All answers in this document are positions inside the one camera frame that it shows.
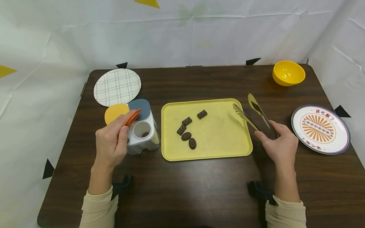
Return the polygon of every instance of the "yellow lid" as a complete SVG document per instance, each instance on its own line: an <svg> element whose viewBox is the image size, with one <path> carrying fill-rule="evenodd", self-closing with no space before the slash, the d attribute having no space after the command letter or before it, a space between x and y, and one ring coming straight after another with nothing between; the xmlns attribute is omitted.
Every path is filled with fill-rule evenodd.
<svg viewBox="0 0 365 228"><path fill-rule="evenodd" d="M115 104L110 106L104 115L105 123L108 125L113 122L118 116L125 115L129 112L129 107L126 104Z"/></svg>

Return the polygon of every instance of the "tongs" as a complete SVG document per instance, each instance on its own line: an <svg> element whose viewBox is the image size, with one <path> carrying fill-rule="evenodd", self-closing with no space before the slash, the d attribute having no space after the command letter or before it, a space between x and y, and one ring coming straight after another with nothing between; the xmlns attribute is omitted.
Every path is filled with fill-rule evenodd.
<svg viewBox="0 0 365 228"><path fill-rule="evenodd" d="M275 138L276 139L279 138L279 135L277 134L276 130L273 128L273 126L269 122L268 118L266 117L266 115L264 114L262 109L260 108L260 105L258 105L256 99L254 98L254 96L251 93L249 93L248 100L249 100L249 104L250 104L251 108L253 110L255 110L262 117L262 119L264 120L266 125L269 127L269 129L274 134ZM236 105L235 103L233 103L233 109L235 110L237 115L239 115L242 119L244 119L246 122L248 122L256 131L261 131L259 129L259 127L252 121L252 119L242 109L240 109L238 107L238 105Z"/></svg>

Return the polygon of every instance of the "hand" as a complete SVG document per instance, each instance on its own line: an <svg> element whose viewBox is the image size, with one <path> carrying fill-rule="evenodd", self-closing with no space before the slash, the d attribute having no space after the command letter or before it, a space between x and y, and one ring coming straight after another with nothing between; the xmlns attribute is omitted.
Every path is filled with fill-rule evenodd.
<svg viewBox="0 0 365 228"><path fill-rule="evenodd" d="M94 167L113 170L127 154L128 127L124 123L132 113L120 115L106 127L96 131L96 158Z"/></svg>
<svg viewBox="0 0 365 228"><path fill-rule="evenodd" d="M255 136L259 138L266 153L273 160L276 167L294 168L295 155L298 147L298 138L283 124L270 120L274 129L280 137L271 140L260 131L255 131Z"/></svg>

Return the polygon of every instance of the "white backdrop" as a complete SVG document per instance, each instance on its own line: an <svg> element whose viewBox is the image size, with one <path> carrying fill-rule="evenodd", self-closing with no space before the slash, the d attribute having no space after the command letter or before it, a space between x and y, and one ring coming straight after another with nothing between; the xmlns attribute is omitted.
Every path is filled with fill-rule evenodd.
<svg viewBox="0 0 365 228"><path fill-rule="evenodd" d="M313 67L333 108L342 118L351 142L365 167L365 1L349 1L310 51Z"/></svg>
<svg viewBox="0 0 365 228"><path fill-rule="evenodd" d="M313 46L330 24L343 27L354 2L157 0L159 9L134 0L0 1L0 65L17 70L0 78L0 227L37 227L46 160L56 165L92 70L312 62L328 55ZM322 76L328 68L314 67L324 87L335 80Z"/></svg>

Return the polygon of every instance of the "sleeve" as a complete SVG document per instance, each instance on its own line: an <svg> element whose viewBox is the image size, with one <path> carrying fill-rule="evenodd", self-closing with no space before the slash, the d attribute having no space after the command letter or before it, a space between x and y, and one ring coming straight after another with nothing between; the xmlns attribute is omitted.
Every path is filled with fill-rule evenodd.
<svg viewBox="0 0 365 228"><path fill-rule="evenodd" d="M104 194L90 195L86 192L82 205L80 228L113 228L115 212L118 208L118 197L112 201L113 186Z"/></svg>
<svg viewBox="0 0 365 228"><path fill-rule="evenodd" d="M276 206L266 203L268 228L306 228L306 207L303 202L287 202L273 196Z"/></svg>

